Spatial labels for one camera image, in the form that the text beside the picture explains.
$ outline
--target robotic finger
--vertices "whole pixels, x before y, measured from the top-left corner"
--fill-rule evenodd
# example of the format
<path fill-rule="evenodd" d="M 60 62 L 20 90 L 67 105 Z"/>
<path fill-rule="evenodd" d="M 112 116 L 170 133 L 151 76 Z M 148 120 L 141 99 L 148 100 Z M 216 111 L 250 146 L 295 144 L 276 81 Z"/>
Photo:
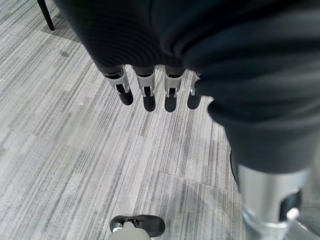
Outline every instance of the robotic finger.
<path fill-rule="evenodd" d="M 194 72 L 192 75 L 191 83 L 190 83 L 190 91 L 187 100 L 187 106 L 189 109 L 196 109 L 199 107 L 201 96 L 196 94 L 195 83 L 200 79 L 201 73 Z"/>
<path fill-rule="evenodd" d="M 102 74 L 118 92 L 123 104 L 127 106 L 131 105 L 134 101 L 134 96 L 129 86 L 129 81 L 124 65 L 108 67 L 106 72 L 103 72 Z"/>
<path fill-rule="evenodd" d="M 164 108 L 172 113 L 177 107 L 177 98 L 181 86 L 181 81 L 185 69 L 182 67 L 165 66 L 164 90 L 165 101 Z"/>
<path fill-rule="evenodd" d="M 152 112 L 156 108 L 155 98 L 155 66 L 138 67 L 132 66 L 136 78 L 138 80 L 139 88 L 143 97 L 143 105 L 145 110 Z"/>

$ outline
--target black chair leg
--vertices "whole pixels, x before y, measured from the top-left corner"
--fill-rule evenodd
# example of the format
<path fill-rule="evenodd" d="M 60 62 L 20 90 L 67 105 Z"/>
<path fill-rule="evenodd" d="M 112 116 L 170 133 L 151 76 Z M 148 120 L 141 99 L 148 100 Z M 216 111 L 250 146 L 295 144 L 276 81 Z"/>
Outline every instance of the black chair leg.
<path fill-rule="evenodd" d="M 46 20 L 46 23 L 48 24 L 49 28 L 51 31 L 54 31 L 55 30 L 55 26 L 51 20 L 51 17 L 50 17 L 50 14 L 49 14 L 49 11 L 48 11 L 48 8 L 47 8 L 47 5 L 46 5 L 46 2 L 45 0 L 37 0 L 40 8 L 41 8 L 41 11 L 44 15 L 44 18 Z"/>

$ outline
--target black cover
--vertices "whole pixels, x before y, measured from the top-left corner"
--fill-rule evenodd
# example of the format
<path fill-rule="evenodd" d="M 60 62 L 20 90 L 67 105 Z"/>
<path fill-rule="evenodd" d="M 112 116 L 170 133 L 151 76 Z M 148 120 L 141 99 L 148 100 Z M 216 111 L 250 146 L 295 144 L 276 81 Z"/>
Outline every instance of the black cover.
<path fill-rule="evenodd" d="M 191 95 L 191 93 L 189 92 L 189 96 L 188 96 L 188 100 L 187 100 L 187 106 L 189 109 L 196 109 L 197 107 L 199 107 L 201 102 L 201 96 L 199 95 Z"/>
<path fill-rule="evenodd" d="M 103 72 L 165 64 L 202 73 L 240 164 L 289 173 L 315 158 L 318 0 L 55 0 Z"/>

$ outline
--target silver joint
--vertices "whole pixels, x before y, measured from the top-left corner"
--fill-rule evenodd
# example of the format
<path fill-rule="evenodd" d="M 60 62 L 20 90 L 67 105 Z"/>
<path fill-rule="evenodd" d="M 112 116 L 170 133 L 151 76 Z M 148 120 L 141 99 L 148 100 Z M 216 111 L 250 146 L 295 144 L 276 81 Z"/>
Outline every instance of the silver joint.
<path fill-rule="evenodd" d="M 199 72 L 194 72 L 192 74 L 192 79 L 190 83 L 190 94 L 194 96 L 196 94 L 195 84 L 200 79 L 201 74 Z"/>
<path fill-rule="evenodd" d="M 119 94 L 121 94 L 121 92 L 119 92 L 119 90 L 117 89 L 117 85 L 122 85 L 125 93 L 128 93 L 130 91 L 129 80 L 124 68 L 122 68 L 121 72 L 112 74 L 103 73 L 103 75 L 108 79 L 109 83 Z"/>
<path fill-rule="evenodd" d="M 170 95 L 172 94 L 172 93 L 170 94 L 170 90 L 171 90 L 171 89 L 174 89 L 174 95 L 173 95 L 173 97 L 174 97 L 174 98 L 178 97 L 178 89 L 177 89 L 177 88 L 167 88 L 166 91 L 165 91 L 165 96 L 166 96 L 167 98 L 170 97 Z"/>
<path fill-rule="evenodd" d="M 178 92 L 181 86 L 181 82 L 183 79 L 183 75 L 179 77 L 170 77 L 167 73 L 164 75 L 164 90 L 165 96 L 169 98 L 170 96 L 170 89 L 174 89 L 174 97 L 178 96 Z"/>
<path fill-rule="evenodd" d="M 115 233 L 116 231 L 122 229 L 123 227 L 115 227 L 114 229 L 112 229 L 112 232 Z"/>
<path fill-rule="evenodd" d="M 299 210 L 292 208 L 288 213 L 288 220 L 280 223 L 262 222 L 244 209 L 242 212 L 245 235 L 248 240 L 283 240 L 291 224 L 299 216 Z"/>
<path fill-rule="evenodd" d="M 150 88 L 150 96 L 153 97 L 155 95 L 155 71 L 152 72 L 150 76 L 136 76 L 139 84 L 139 88 L 141 90 L 142 96 L 146 97 L 146 88 Z"/>
<path fill-rule="evenodd" d="M 282 202 L 303 188 L 308 169 L 272 174 L 240 164 L 238 172 L 246 232 L 255 233 L 257 240 L 282 240 L 299 216 L 299 210 L 293 206 L 281 220 Z"/>

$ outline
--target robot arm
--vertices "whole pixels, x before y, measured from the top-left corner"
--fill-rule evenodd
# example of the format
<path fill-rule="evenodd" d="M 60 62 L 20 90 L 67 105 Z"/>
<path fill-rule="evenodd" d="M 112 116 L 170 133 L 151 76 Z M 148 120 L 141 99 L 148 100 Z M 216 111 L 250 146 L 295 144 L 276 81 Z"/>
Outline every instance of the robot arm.
<path fill-rule="evenodd" d="M 102 72 L 164 64 L 201 73 L 196 93 L 214 97 L 208 112 L 238 164 L 247 238 L 281 240 L 319 143 L 319 1 L 55 2 Z"/>

